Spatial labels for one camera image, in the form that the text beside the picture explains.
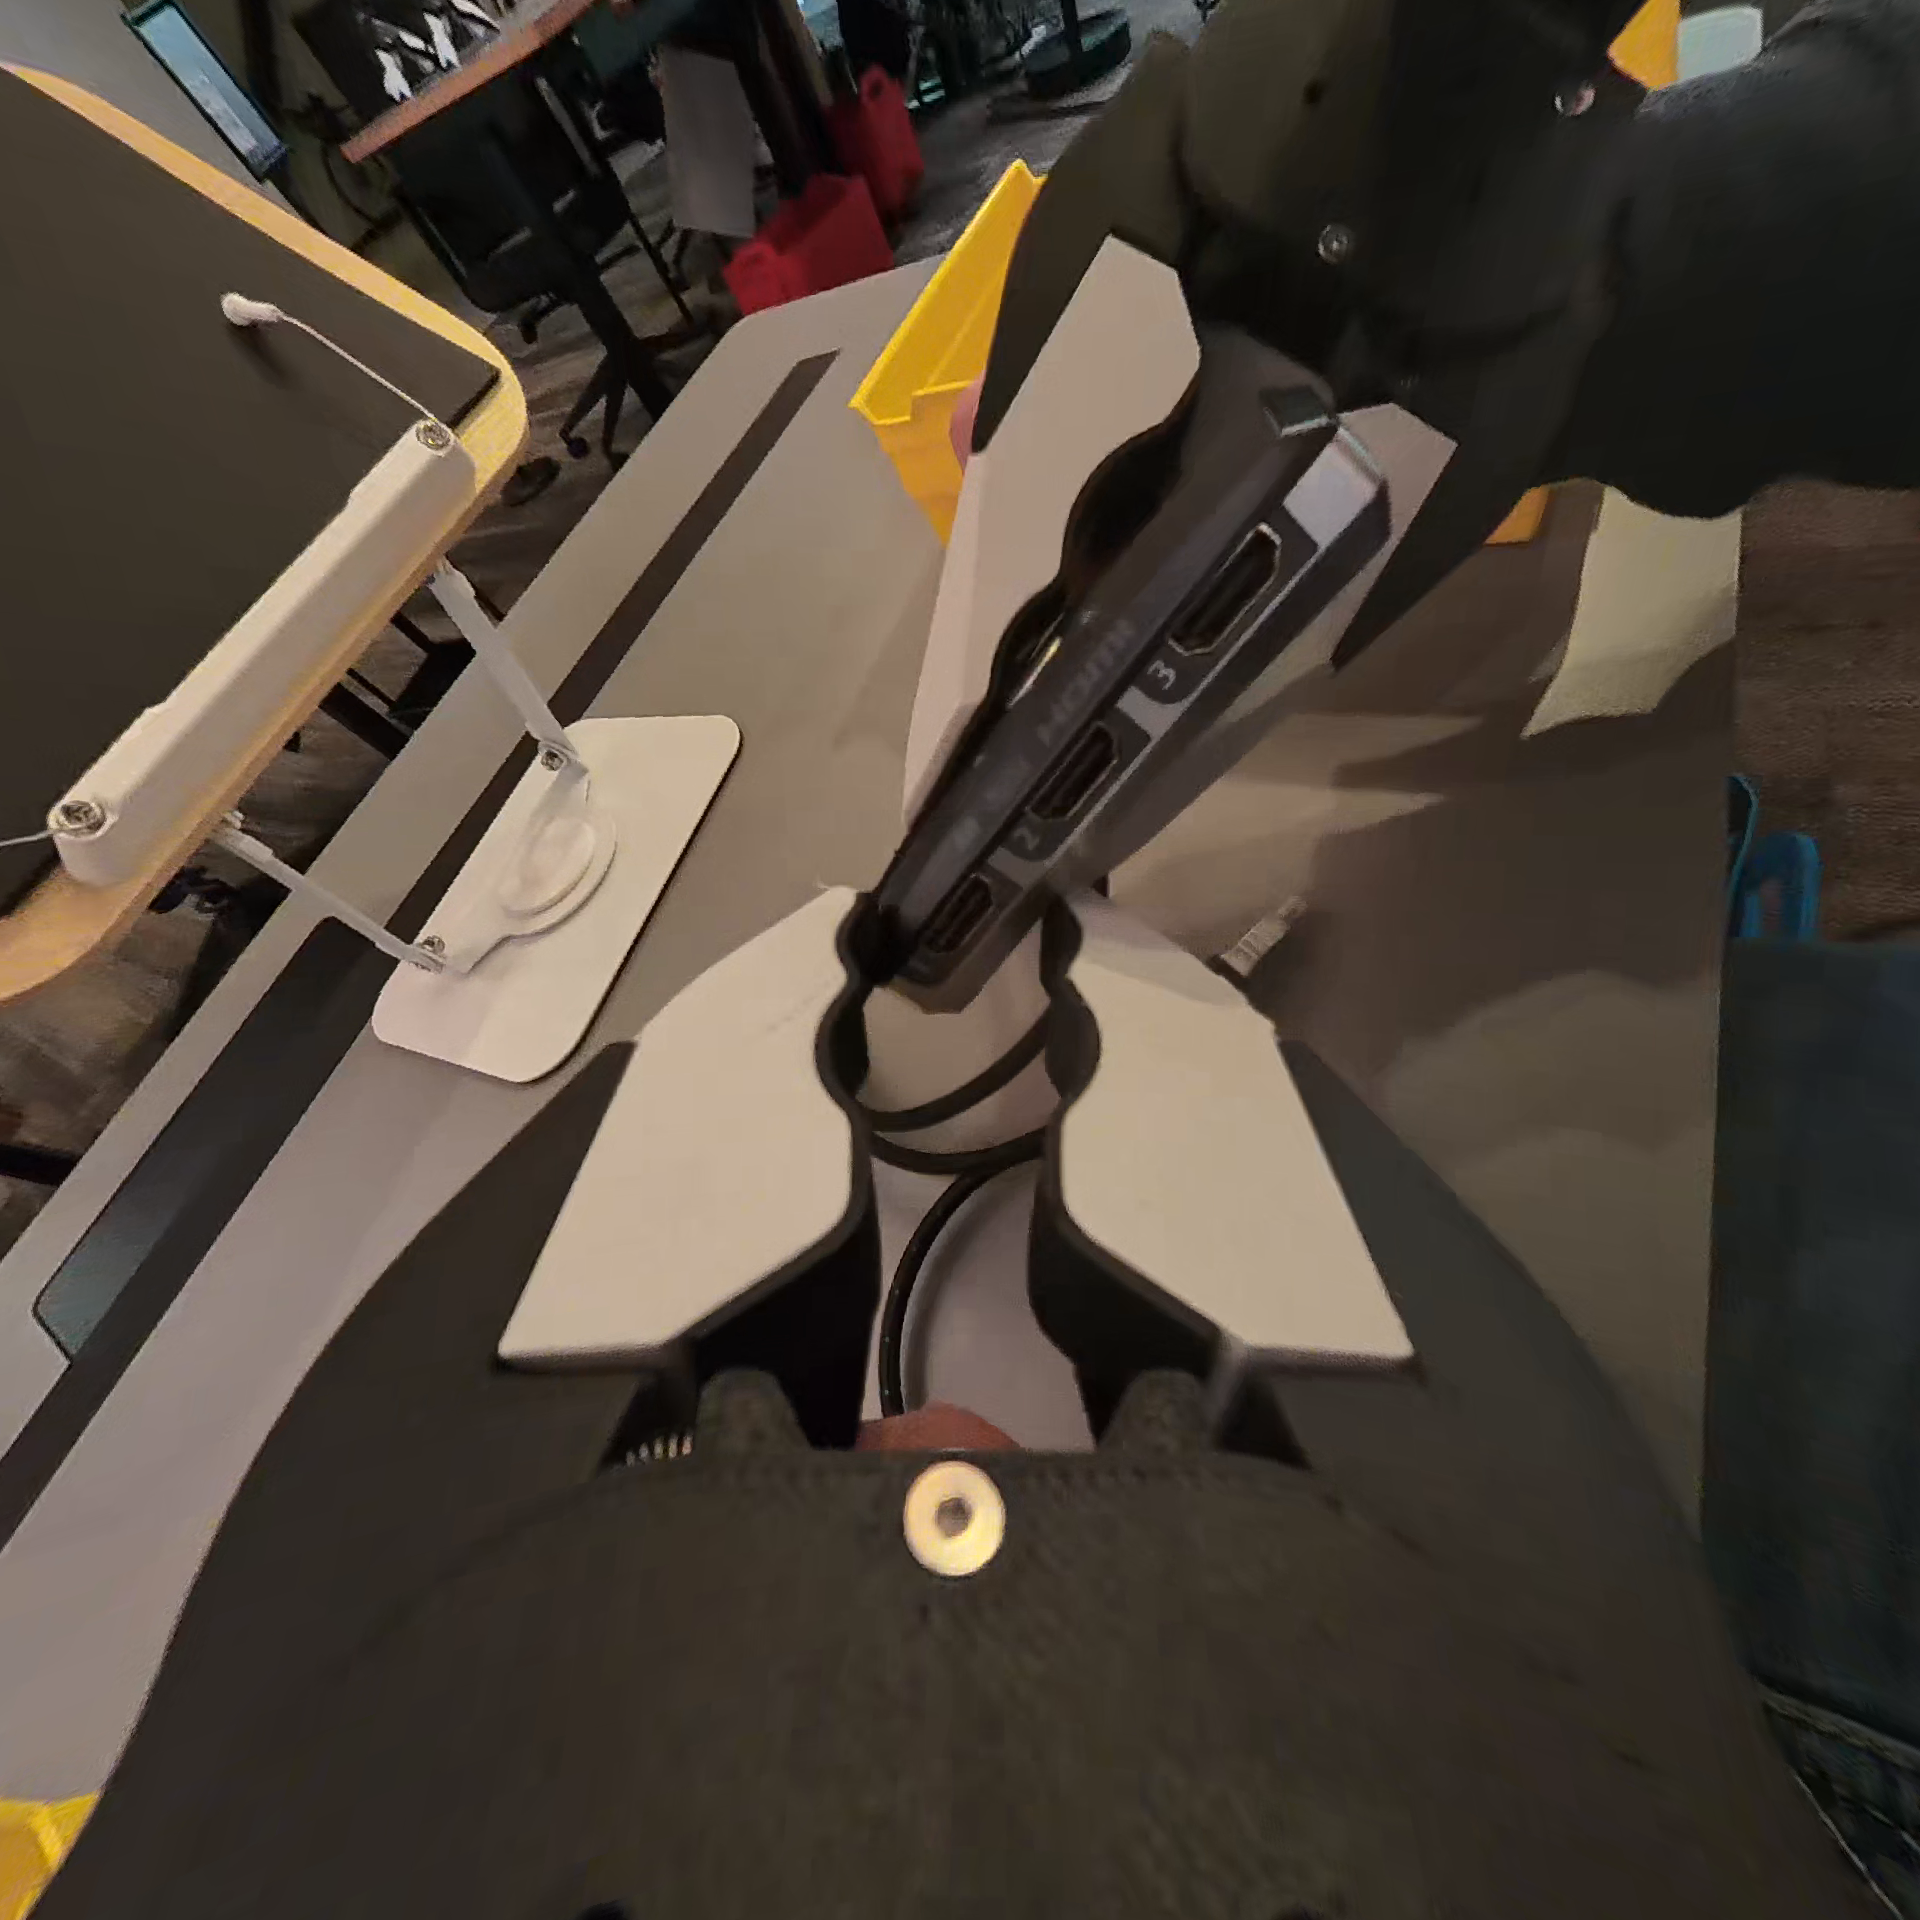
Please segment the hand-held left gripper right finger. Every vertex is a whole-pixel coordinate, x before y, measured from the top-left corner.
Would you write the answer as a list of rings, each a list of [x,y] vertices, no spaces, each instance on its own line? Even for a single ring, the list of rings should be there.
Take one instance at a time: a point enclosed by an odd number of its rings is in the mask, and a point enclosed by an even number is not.
[[[1273,1023],[1102,897],[1045,921],[1046,1080],[1028,1307],[1102,1439],[1148,1374],[1216,1439],[1281,1447],[1278,1381],[1390,1381],[1412,1335]]]

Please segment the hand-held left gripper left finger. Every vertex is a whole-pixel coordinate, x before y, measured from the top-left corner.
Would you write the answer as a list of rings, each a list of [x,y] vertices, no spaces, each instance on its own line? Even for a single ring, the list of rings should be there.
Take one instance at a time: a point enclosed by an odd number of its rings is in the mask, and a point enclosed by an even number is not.
[[[669,1422],[763,1374],[851,1447],[882,1297],[866,1073],[872,899],[816,890],[714,958],[620,1076],[499,1335],[529,1381],[629,1374]]]

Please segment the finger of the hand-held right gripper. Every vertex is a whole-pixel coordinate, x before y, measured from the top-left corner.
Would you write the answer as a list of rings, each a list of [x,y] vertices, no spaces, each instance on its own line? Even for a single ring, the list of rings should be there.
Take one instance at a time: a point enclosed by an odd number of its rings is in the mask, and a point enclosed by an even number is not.
[[[989,698],[1014,616],[1055,582],[1101,462],[1164,429],[1201,367],[1180,277],[1110,235],[981,452],[968,461],[906,734],[922,812]]]
[[[1300,697],[1316,697],[1332,672],[1332,651],[1348,633],[1360,604],[1379,579],[1379,561],[1316,610],[1285,642],[1278,639],[1273,613],[1248,645],[1256,645],[1260,672],[1213,720],[1169,749],[1145,778],[1145,791],[1121,802],[1110,836],[1110,877],[1164,831],[1192,802],[1222,782],[1272,731]]]

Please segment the black HDMI switch box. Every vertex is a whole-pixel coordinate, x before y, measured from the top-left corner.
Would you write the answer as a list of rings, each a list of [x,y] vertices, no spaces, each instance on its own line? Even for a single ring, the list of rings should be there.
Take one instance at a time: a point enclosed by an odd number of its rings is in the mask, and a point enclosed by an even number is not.
[[[1155,831],[1241,698],[1329,664],[1390,535],[1390,477],[1309,374],[1202,334],[1169,418],[1092,468],[1052,579],[992,613],[984,697],[872,887],[863,976],[965,1010]]]

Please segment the person's right forearm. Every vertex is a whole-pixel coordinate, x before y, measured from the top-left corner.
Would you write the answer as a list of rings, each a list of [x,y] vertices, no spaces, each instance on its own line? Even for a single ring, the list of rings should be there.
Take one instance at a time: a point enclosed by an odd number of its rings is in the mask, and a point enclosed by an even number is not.
[[[1916,7],[1810,4],[1632,122],[1606,321],[1528,483],[1714,518],[1916,490]]]

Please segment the red floor bin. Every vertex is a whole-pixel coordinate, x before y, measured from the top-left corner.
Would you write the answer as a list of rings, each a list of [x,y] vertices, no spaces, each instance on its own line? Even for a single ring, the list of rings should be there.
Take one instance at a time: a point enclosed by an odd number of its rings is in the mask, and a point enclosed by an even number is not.
[[[741,315],[826,296],[893,269],[893,244],[857,175],[816,175],[742,241],[722,277]]]

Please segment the red plastic container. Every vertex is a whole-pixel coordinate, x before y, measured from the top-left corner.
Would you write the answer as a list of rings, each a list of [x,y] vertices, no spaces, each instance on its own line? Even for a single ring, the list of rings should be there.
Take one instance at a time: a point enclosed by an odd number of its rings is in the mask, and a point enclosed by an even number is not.
[[[866,184],[877,215],[899,226],[922,198],[922,148],[897,76],[866,66],[828,110],[834,154],[847,175]]]

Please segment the wood-top background desk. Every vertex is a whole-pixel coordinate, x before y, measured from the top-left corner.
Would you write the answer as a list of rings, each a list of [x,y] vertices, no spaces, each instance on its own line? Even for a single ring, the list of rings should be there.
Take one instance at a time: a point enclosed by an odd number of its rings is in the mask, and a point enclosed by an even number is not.
[[[524,336],[537,306],[582,315],[602,361],[559,442],[582,461],[582,429],[599,409],[602,454],[623,467],[624,403],[660,418],[669,390],[658,344],[624,321],[604,272],[635,254],[658,269],[664,260],[588,113],[555,82],[555,61],[589,11],[593,4],[523,7],[458,66],[412,82],[344,150],[385,162],[402,212],[481,315]]]

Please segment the wooden book stand white base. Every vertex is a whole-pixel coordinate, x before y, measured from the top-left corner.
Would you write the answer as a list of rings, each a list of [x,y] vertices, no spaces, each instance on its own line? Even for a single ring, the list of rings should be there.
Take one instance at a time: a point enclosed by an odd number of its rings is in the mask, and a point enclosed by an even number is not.
[[[79,85],[4,67],[4,999],[217,847],[394,974],[378,1042],[530,1085],[588,1042],[741,756],[564,722],[450,567],[524,398],[449,312]],[[245,791],[427,588],[530,768],[419,934],[287,866]]]

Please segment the black computer monitor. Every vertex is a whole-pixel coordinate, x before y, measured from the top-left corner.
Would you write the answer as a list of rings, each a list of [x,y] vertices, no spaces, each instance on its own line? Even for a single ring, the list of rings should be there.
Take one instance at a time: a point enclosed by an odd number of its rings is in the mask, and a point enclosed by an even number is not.
[[[194,113],[257,181],[284,178],[290,148],[228,58],[213,48],[183,4],[136,4],[123,24]]]

